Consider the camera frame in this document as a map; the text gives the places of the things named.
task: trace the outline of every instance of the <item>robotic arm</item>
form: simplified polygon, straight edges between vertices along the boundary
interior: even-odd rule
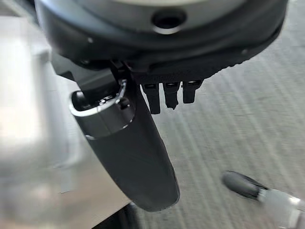
[[[151,114],[159,84],[175,109],[204,79],[242,63],[279,35],[287,0],[36,0],[55,52],[79,71],[70,110],[95,154],[139,207],[175,204],[179,188]],[[147,95],[143,99],[140,85]]]

